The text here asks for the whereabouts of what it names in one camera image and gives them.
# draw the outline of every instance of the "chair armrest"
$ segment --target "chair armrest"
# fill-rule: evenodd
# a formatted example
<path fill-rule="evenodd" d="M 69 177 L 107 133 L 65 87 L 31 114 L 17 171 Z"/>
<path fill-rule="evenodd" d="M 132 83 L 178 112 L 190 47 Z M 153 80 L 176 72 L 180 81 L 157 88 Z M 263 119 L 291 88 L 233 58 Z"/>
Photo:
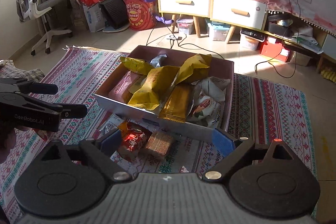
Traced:
<path fill-rule="evenodd" d="M 37 9 L 39 0 L 29 0 L 29 17 L 30 19 L 39 18 L 44 15 L 46 12 L 51 10 L 51 7 L 39 11 Z"/>

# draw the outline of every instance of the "wooden cabinet leg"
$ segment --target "wooden cabinet leg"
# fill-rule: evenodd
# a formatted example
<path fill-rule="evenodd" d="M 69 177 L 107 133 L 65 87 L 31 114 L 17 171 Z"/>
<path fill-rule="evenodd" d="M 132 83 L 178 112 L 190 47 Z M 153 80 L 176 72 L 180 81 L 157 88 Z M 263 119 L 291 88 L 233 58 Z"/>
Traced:
<path fill-rule="evenodd" d="M 231 25 L 230 30 L 225 38 L 225 43 L 228 44 L 231 40 L 233 33 L 235 32 L 236 26 Z"/>
<path fill-rule="evenodd" d="M 321 67 L 322 67 L 322 64 L 323 64 L 323 56 L 321 56 L 320 57 L 320 60 L 319 60 L 319 62 L 318 62 L 318 64 L 317 64 L 317 68 L 316 68 L 316 72 L 317 73 L 319 73 L 320 72 L 320 70 L 321 70 Z"/>
<path fill-rule="evenodd" d="M 175 31 L 175 27 L 176 27 L 176 19 L 177 19 L 177 15 L 173 14 L 173 16 L 171 17 L 171 19 L 174 21 L 174 22 L 171 24 L 171 32 L 174 33 L 174 31 Z"/>
<path fill-rule="evenodd" d="M 198 17 L 194 17 L 195 30 L 198 38 L 201 38 L 200 23 Z"/>

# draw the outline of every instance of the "open box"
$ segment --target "open box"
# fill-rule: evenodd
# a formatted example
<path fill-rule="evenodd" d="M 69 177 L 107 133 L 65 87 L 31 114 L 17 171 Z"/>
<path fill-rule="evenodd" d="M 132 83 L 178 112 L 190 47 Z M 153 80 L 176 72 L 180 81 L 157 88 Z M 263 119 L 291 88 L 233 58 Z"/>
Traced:
<path fill-rule="evenodd" d="M 196 53 L 170 50 L 159 47 L 138 46 L 128 55 L 128 57 L 144 59 L 147 62 L 150 62 L 154 57 L 160 54 L 167 55 L 167 58 L 162 62 L 163 66 L 170 65 L 180 67 L 186 59 L 195 55 Z M 162 119 L 159 118 L 156 114 L 145 109 L 129 106 L 127 104 L 109 99 L 109 92 L 116 86 L 116 84 L 127 73 L 127 71 L 128 70 L 121 63 L 97 90 L 95 97 L 101 108 L 109 110 L 114 114 L 121 115 L 122 117 L 155 124 L 160 126 L 160 128 L 164 131 L 169 130 L 189 138 L 212 143 L 212 128 L 207 128 L 189 122 L 181 123 Z M 226 88 L 224 113 L 220 124 L 220 128 L 224 131 L 227 131 L 231 113 L 233 73 L 234 63 L 232 61 L 215 57 L 212 58 L 208 76 L 215 76 L 221 79 L 231 80 L 230 85 Z"/>

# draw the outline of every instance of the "patterned rug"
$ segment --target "patterned rug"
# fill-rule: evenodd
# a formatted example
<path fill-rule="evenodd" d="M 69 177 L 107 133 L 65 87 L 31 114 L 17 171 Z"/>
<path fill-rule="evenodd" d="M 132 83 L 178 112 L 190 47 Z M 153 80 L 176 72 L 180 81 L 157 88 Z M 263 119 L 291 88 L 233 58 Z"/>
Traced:
<path fill-rule="evenodd" d="M 65 144 L 75 144 L 88 137 L 99 136 L 97 127 L 108 114 L 99 108 L 94 93 L 119 64 L 120 52 L 92 48 L 70 47 L 42 82 L 57 84 L 56 95 L 34 95 L 47 102 L 85 103 L 88 115 L 84 119 L 63 120 L 60 130 L 51 138 Z M 316 175 L 314 145 L 307 102 L 303 92 L 286 85 L 235 74 L 229 133 L 251 136 L 258 143 L 274 138 L 283 139 Z M 46 142 L 32 130 L 18 132 L 16 147 L 6 162 L 0 165 L 0 205 L 11 223 L 21 216 L 14 198 L 14 184 Z M 135 165 L 123 161 L 117 154 L 112 160 L 132 173 L 137 172 L 197 172 L 200 175 L 222 159 L 213 145 L 180 138 L 171 149 L 167 162 L 140 158 Z"/>

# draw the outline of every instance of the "white office chair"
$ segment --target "white office chair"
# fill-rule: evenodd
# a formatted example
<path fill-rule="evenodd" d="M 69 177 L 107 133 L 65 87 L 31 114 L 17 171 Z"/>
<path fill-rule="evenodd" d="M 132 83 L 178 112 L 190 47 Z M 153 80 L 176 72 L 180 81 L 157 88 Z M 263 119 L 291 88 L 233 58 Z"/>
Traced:
<path fill-rule="evenodd" d="M 72 31 L 69 29 L 66 30 L 51 30 L 50 26 L 45 18 L 45 13 L 50 11 L 52 7 L 56 4 L 65 1 L 65 0 L 47 0 L 39 4 L 39 0 L 16 0 L 16 10 L 21 22 L 25 22 L 31 19 L 36 19 L 41 17 L 43 21 L 44 28 L 46 30 L 45 35 L 34 45 L 31 49 L 31 55 L 35 55 L 35 49 L 41 45 L 45 40 L 47 54 L 50 53 L 50 43 L 53 35 L 69 34 L 69 37 L 72 37 Z"/>

